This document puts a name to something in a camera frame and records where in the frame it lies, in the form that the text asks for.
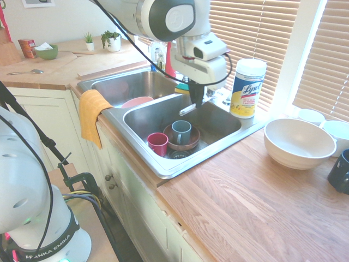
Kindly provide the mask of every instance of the dish towel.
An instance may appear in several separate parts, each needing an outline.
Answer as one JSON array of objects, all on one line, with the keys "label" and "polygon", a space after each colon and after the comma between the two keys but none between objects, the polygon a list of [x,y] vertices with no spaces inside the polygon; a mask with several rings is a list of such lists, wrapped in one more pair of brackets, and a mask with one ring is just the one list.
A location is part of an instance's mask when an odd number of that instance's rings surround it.
[{"label": "dish towel", "polygon": [[97,117],[102,110],[112,107],[97,90],[88,90],[80,98],[81,137],[94,142],[99,149],[102,149],[102,144],[96,127]]}]

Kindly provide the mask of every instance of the white cup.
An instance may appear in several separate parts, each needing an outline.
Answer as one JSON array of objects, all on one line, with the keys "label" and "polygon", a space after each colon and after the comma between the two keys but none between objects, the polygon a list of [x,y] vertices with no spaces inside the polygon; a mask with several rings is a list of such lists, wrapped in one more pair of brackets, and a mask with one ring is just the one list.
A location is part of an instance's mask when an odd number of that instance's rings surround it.
[{"label": "white cup", "polygon": [[349,123],[330,120],[323,124],[323,129],[337,140],[337,150],[332,156],[339,157],[345,149],[349,148]]},{"label": "white cup", "polygon": [[325,117],[321,113],[311,109],[301,109],[298,113],[297,118],[315,124],[317,126],[325,121]]}]

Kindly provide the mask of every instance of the potted plant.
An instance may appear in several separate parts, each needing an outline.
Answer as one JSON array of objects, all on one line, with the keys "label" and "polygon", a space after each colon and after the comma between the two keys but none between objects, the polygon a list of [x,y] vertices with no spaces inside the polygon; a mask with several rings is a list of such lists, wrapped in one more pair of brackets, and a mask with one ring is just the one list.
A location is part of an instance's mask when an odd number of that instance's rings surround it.
[{"label": "potted plant", "polygon": [[102,34],[102,44],[105,48],[106,43],[108,43],[107,49],[109,52],[117,52],[121,48],[121,36],[117,32],[105,31]]},{"label": "potted plant", "polygon": [[85,42],[86,42],[87,50],[93,51],[94,50],[93,39],[92,39],[92,35],[89,32],[85,34]]}]

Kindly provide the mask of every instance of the small succulent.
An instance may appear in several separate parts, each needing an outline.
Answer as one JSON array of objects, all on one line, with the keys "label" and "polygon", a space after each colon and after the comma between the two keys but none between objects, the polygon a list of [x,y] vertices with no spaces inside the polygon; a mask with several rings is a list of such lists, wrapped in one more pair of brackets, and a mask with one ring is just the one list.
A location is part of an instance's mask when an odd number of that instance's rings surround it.
[{"label": "small succulent", "polygon": [[86,42],[87,44],[93,42],[92,35],[91,35],[89,32],[87,32],[87,33],[85,34],[85,42]]},{"label": "small succulent", "polygon": [[105,48],[105,43],[108,43],[108,47],[110,47],[110,38],[114,38],[114,40],[119,37],[120,34],[117,33],[117,32],[109,32],[109,31],[105,31],[103,34],[102,34],[102,44],[103,44],[103,48]]}]

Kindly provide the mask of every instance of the lysol label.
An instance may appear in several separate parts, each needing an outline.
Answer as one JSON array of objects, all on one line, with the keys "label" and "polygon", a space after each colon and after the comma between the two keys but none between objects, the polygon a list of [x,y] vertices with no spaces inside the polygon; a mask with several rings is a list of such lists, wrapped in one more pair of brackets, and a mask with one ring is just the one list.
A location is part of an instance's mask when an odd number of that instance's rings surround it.
[{"label": "lysol label", "polygon": [[245,118],[253,116],[256,111],[263,80],[264,75],[246,76],[236,73],[230,112]]}]

